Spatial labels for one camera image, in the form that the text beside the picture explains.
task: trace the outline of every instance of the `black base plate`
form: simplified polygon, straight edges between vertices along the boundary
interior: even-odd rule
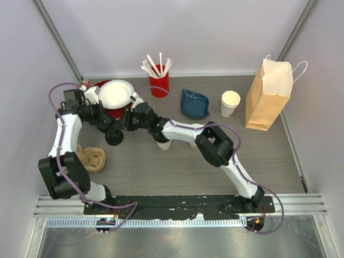
[[[235,195],[172,195],[172,196],[116,196],[116,206],[138,201],[138,206],[130,219],[186,220],[194,219],[202,213],[205,220],[236,219],[241,213],[261,213],[261,208],[249,212]],[[262,204],[266,213],[274,213],[272,197],[264,196]],[[125,219],[131,208],[118,210],[118,217]],[[85,206],[84,214],[94,215],[95,211]]]

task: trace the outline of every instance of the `paper cup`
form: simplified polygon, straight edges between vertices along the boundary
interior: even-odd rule
[[[156,144],[158,145],[159,149],[166,151],[171,146],[171,140],[169,140],[168,142],[164,142],[164,143],[156,142]]]
[[[194,148],[194,149],[198,148],[195,142],[189,142],[189,145],[190,145],[191,148]]]
[[[223,117],[230,117],[240,103],[240,96],[229,90],[222,94],[220,113]]]

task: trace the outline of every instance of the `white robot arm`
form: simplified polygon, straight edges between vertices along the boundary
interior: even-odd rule
[[[204,125],[189,125],[189,124],[183,124],[173,121],[173,124],[169,121],[167,122],[162,130],[162,134],[169,140],[180,140],[180,141],[186,141],[190,143],[194,143],[197,136],[202,133],[202,130],[197,130],[197,128],[202,128]],[[194,127],[195,129],[186,129],[184,127]],[[242,197],[245,198],[251,198],[255,195],[257,192],[257,186],[248,183],[239,173],[236,165],[234,163],[237,163],[237,166],[240,167],[241,172],[244,174],[244,176],[249,179],[250,181],[253,181],[251,177],[247,174],[241,163],[239,162],[239,159],[237,155],[235,154],[235,160],[233,160],[234,156],[231,156],[228,165],[221,165],[220,169],[223,170],[223,172],[226,173],[226,175],[232,180],[236,188],[238,189],[239,194]]]
[[[109,189],[104,185],[92,183],[76,156],[78,134],[85,121],[96,125],[101,132],[106,133],[106,141],[111,145],[117,145],[122,141],[123,136],[119,137],[119,140],[113,139],[118,138],[118,134],[121,134],[120,130],[135,131],[139,128],[147,129],[157,142],[170,140],[194,142],[205,160],[219,167],[232,180],[248,209],[252,207],[252,210],[255,210],[260,207],[264,196],[263,189],[250,184],[253,180],[240,164],[236,154],[233,154],[233,141],[218,126],[211,127],[209,124],[212,122],[209,122],[207,128],[199,129],[203,125],[193,126],[159,117],[136,93],[131,97],[133,106],[125,110],[119,121],[114,121],[104,113],[101,101],[97,97],[98,92],[98,87],[91,87],[86,92],[77,89],[65,91],[64,106],[58,110],[65,124],[60,153],[61,164],[87,199],[113,205]],[[67,199],[77,195],[77,192],[64,180],[56,165],[56,154],[63,126],[60,118],[57,122],[58,132],[54,146],[48,158],[39,161],[39,170],[51,197]]]

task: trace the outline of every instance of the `cable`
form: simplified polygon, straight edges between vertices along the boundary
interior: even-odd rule
[[[85,99],[85,102],[86,101],[88,101],[88,104],[91,105],[91,101],[88,98]]]
[[[267,216],[267,213],[265,212],[266,208],[265,205],[262,205],[262,212],[263,212],[263,219],[265,219],[265,217]]]
[[[137,94],[139,94],[139,93],[141,93],[141,92],[143,92],[143,91],[145,91],[145,90],[148,90],[148,89],[160,89],[160,90],[166,92],[166,93],[172,98],[174,104],[176,104],[175,98],[174,98],[167,90],[162,89],[162,88],[157,87],[157,86],[150,86],[150,87],[143,88],[143,89],[139,90],[139,91],[137,92]],[[209,125],[205,125],[205,126],[198,127],[198,128],[194,128],[194,127],[190,127],[190,126],[185,126],[185,125],[178,125],[178,124],[175,124],[175,123],[173,122],[173,120],[172,120],[172,116],[174,115],[174,113],[176,112],[176,110],[177,110],[177,106],[175,105],[175,110],[172,112],[172,115],[171,115],[170,118],[169,118],[170,123],[171,123],[172,125],[176,126],[176,127],[180,127],[180,128],[184,128],[184,129],[192,129],[192,130],[195,130],[195,129],[196,129],[196,130],[203,130],[203,129],[205,129],[205,128],[209,128],[209,127],[213,127],[213,126],[222,126],[222,127],[225,127],[225,128],[230,129],[233,133],[235,133],[235,135],[238,137],[239,143],[238,143],[237,147],[234,149],[232,156],[233,156],[234,165],[236,166],[237,170],[239,171],[239,174],[241,175],[241,177],[242,177],[247,183],[250,183],[250,184],[255,185],[255,186],[257,186],[257,187],[261,187],[261,188],[264,188],[264,189],[268,190],[273,196],[276,197],[276,199],[278,200],[278,202],[279,202],[279,204],[280,204],[280,206],[281,206],[281,210],[282,210],[282,219],[281,219],[281,222],[280,222],[280,224],[279,224],[274,230],[265,231],[265,232],[260,232],[260,231],[255,231],[255,230],[253,230],[253,228],[250,228],[250,227],[247,227],[247,228],[248,228],[249,230],[251,230],[252,232],[255,232],[255,233],[261,234],[261,235],[272,234],[272,233],[275,233],[276,231],[278,231],[278,230],[282,227],[282,225],[283,225],[283,223],[284,223],[284,217],[285,217],[285,216],[284,216],[284,207],[283,207],[282,201],[281,201],[281,199],[276,195],[276,193],[275,193],[274,191],[272,191],[270,188],[266,187],[265,185],[258,184],[258,183],[254,182],[254,181],[250,181],[250,180],[243,174],[243,172],[241,171],[241,169],[240,169],[238,163],[237,163],[236,160],[235,160],[235,155],[236,155],[237,151],[239,150],[239,148],[241,147],[241,142],[242,142],[242,139],[241,139],[241,136],[240,136],[239,132],[238,132],[235,128],[233,128],[232,126],[230,126],[230,125],[225,125],[225,124],[209,124]]]
[[[83,194],[83,192],[79,189],[79,187],[77,187],[77,185],[69,178],[69,176],[66,174],[65,170],[63,169],[62,167],[62,164],[61,164],[61,159],[60,159],[60,154],[61,154],[61,145],[62,145],[62,142],[63,142],[63,136],[65,135],[65,121],[63,120],[63,117],[62,115],[60,115],[60,113],[58,112],[58,110],[56,109],[53,101],[52,101],[52,92],[60,87],[60,86],[63,86],[63,85],[75,85],[75,86],[78,86],[79,84],[76,84],[76,83],[71,83],[71,82],[66,82],[66,83],[60,83],[58,85],[55,85],[54,87],[51,88],[51,90],[49,91],[48,93],[48,99],[49,99],[49,103],[50,105],[52,106],[55,114],[58,116],[58,118],[61,120],[61,124],[62,124],[62,130],[61,130],[61,134],[60,134],[60,139],[59,139],[59,145],[58,145],[58,149],[57,149],[57,152],[56,152],[56,161],[57,161],[57,164],[58,164],[58,168],[59,168],[59,171],[61,172],[61,175],[66,179],[66,181],[74,188],[74,190],[80,195],[80,199],[82,202],[84,203],[94,203],[94,204],[98,204],[98,205],[101,205],[103,207],[107,207],[107,208],[110,208],[110,209],[125,209],[125,208],[129,208],[131,206],[134,206],[135,207],[137,206],[138,202],[133,202],[131,204],[127,204],[127,205],[124,205],[124,206],[111,206],[111,205],[107,205],[107,204],[104,204],[104,203],[101,203],[101,202],[98,202],[98,201],[95,201],[95,200],[89,200],[86,198],[86,196]],[[129,218],[129,216],[131,215],[132,213],[129,213],[129,215],[124,219],[124,222],[127,221],[127,219]]]
[[[116,231],[116,230],[118,230],[120,227],[122,227],[122,225],[128,220],[128,218],[133,214],[134,210],[136,209],[136,206],[138,205],[138,202],[134,202],[134,203],[135,203],[134,208],[130,211],[130,213],[128,214],[128,216],[127,216],[127,217],[126,217],[117,227],[111,228],[111,229],[108,231],[108,233],[111,233],[111,232],[113,232],[113,231]],[[52,241],[50,242],[50,244],[49,244],[47,250],[45,251],[45,254],[44,254],[43,257],[44,257],[44,258],[47,258],[47,257],[48,257],[48,254],[49,254],[49,252],[50,252],[50,249],[52,248],[53,242],[55,242],[56,244],[58,244],[58,245],[60,245],[60,246],[66,246],[66,247],[76,246],[76,245],[78,245],[79,243],[84,242],[85,240],[89,239],[90,237],[92,237],[92,236],[94,236],[94,235],[96,235],[96,234],[98,234],[98,233],[99,233],[98,231],[95,231],[95,232],[93,232],[93,233],[91,233],[91,234],[85,236],[83,239],[81,239],[81,240],[79,240],[78,242],[75,242],[75,243],[61,243],[61,242],[57,241],[57,239],[56,239],[58,235],[55,235],[55,236],[53,237]]]

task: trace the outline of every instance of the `red pencil cup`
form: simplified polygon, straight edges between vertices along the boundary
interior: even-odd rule
[[[160,65],[157,64],[156,67],[160,72]],[[160,87],[164,90],[167,90],[168,92],[170,91],[168,73],[166,74],[166,76],[164,78],[154,79],[150,76],[148,76],[148,78],[149,78],[150,86],[157,86],[157,87]],[[150,91],[151,91],[152,95],[156,98],[163,98],[163,97],[167,96],[167,93],[164,92],[163,90],[160,90],[160,89],[151,88]]]

